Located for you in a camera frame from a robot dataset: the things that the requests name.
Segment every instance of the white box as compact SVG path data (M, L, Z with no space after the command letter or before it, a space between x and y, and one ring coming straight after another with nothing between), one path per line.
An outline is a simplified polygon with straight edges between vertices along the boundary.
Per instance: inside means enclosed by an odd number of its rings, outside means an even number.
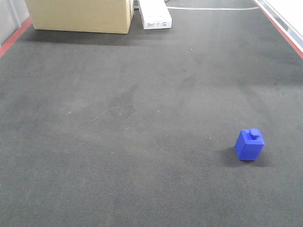
M164 0L138 0L143 29L171 28L172 20Z

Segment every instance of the cardboard box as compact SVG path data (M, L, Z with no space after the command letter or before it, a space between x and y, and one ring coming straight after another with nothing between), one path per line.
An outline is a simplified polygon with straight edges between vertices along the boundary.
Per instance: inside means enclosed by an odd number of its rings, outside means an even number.
M26 0L35 29L127 34L134 0Z
M143 29L171 28L172 19L164 0L138 0Z

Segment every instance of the dark stain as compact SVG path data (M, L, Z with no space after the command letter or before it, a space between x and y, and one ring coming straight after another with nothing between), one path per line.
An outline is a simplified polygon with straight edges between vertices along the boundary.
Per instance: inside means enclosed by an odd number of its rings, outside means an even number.
M303 127L301 125L297 125L296 129L303 132Z
M204 59L205 59L204 53L196 53L194 55L194 61L199 65L203 63Z
M282 64L290 64L294 66L301 65L301 59L294 52L270 52L270 51L261 51L259 53L263 57L266 57L271 60L275 60Z
M178 86L178 90L192 90L195 86L196 78L191 76L182 80Z
M138 85L133 85L128 91L121 93L109 101L109 111L114 118L126 119L135 112L133 92L137 88Z
M5 93L4 92L0 92L0 100L4 99L4 97L5 97Z

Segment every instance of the white cable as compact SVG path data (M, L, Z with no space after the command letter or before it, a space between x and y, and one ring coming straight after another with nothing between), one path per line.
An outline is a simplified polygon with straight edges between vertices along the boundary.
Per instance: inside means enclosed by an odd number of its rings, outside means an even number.
M168 9L185 9L185 10L214 10L214 11L244 11L244 10L254 10L259 9L259 7L250 7L250 8L191 8L191 7L172 7L167 6Z

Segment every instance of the blue cube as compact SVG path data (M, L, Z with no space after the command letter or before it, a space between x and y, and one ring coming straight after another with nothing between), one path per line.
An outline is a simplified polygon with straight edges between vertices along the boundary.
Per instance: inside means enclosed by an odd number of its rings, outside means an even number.
M255 161L258 159L265 142L259 129L241 130L235 148L239 160Z

